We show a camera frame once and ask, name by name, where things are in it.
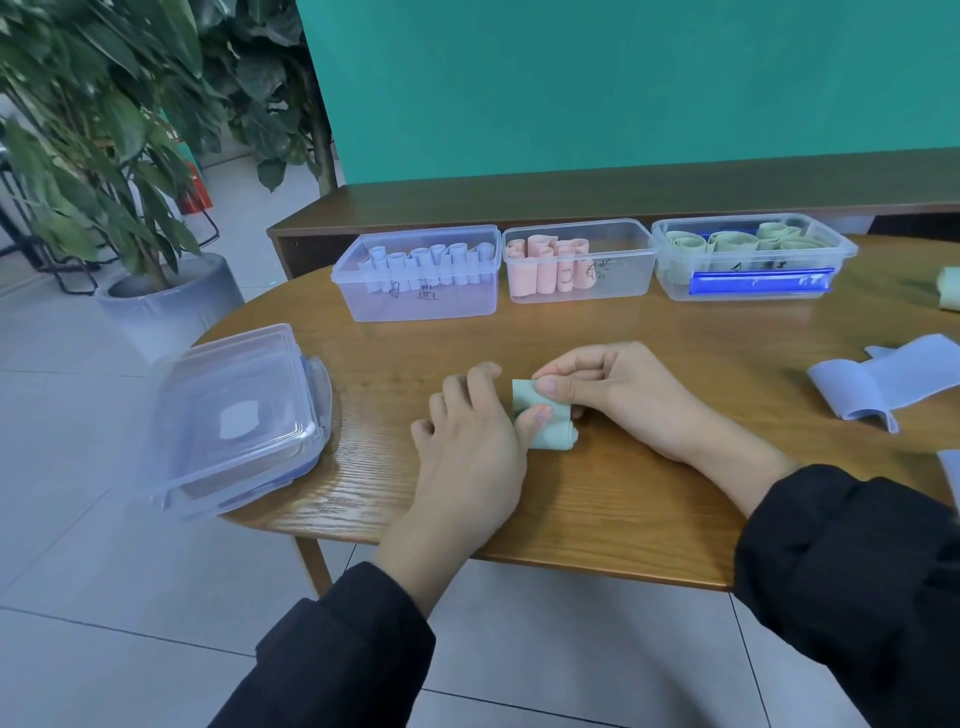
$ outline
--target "plastic lid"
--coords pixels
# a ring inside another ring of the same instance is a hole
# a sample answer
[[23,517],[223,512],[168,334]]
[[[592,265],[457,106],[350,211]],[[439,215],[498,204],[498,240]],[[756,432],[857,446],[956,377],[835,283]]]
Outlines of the plastic lid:
[[[323,364],[313,361],[328,391]],[[290,473],[316,462],[329,438],[330,396],[319,412],[304,362],[286,324],[157,362],[134,495],[176,492],[208,507],[289,482]]]

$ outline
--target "table leg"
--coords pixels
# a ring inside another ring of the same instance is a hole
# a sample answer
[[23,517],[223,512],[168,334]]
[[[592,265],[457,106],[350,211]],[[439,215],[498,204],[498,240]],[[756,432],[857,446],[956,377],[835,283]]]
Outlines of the table leg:
[[317,596],[326,594],[326,590],[333,585],[330,579],[330,572],[326,568],[324,553],[320,551],[320,542],[316,539],[304,539],[300,536],[294,536],[294,543],[297,545],[297,551],[300,552],[300,559],[306,568],[307,576],[313,583],[313,588]]

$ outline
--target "plant pot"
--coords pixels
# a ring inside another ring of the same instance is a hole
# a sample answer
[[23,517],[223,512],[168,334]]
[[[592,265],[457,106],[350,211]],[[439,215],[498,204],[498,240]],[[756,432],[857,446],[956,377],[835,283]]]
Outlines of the plant pot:
[[108,317],[147,363],[181,354],[214,324],[243,305],[227,260],[206,253],[185,255],[180,271],[163,267],[173,288],[152,292],[145,278],[124,275],[97,289],[96,298]]

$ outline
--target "hand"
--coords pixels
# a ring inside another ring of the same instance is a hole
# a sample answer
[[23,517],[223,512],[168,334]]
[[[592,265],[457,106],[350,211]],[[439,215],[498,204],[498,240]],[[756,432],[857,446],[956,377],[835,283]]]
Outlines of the hand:
[[449,376],[430,420],[410,425],[420,477],[410,510],[384,533],[372,561],[429,616],[450,580],[516,509],[527,449],[553,417],[546,404],[512,423],[496,397],[500,367]]
[[575,349],[541,367],[534,379],[545,397],[597,409],[671,460],[688,461],[716,419],[636,341]]

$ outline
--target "potted plant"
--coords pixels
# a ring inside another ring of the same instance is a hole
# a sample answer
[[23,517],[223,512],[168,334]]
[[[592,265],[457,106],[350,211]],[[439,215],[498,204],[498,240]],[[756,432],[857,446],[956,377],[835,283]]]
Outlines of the potted plant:
[[36,233],[83,260],[111,246],[127,273],[98,299],[149,361],[242,305],[167,202],[193,193],[179,138],[215,148],[226,119],[187,0],[0,0],[0,71]]
[[190,0],[204,78],[223,97],[230,131],[260,157],[271,191],[306,164],[321,196],[337,186],[330,122],[294,0]]

